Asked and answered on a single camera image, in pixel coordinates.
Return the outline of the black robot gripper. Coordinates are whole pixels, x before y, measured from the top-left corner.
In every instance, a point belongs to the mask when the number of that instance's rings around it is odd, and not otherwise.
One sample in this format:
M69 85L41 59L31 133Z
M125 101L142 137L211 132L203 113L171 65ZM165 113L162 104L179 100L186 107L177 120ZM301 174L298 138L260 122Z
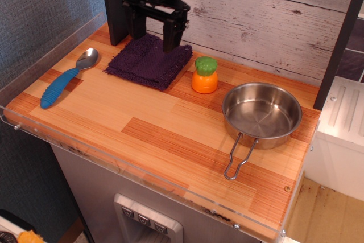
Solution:
M133 39L146 34L146 18L163 22L163 52L180 45L190 7L182 0L123 0L127 29Z

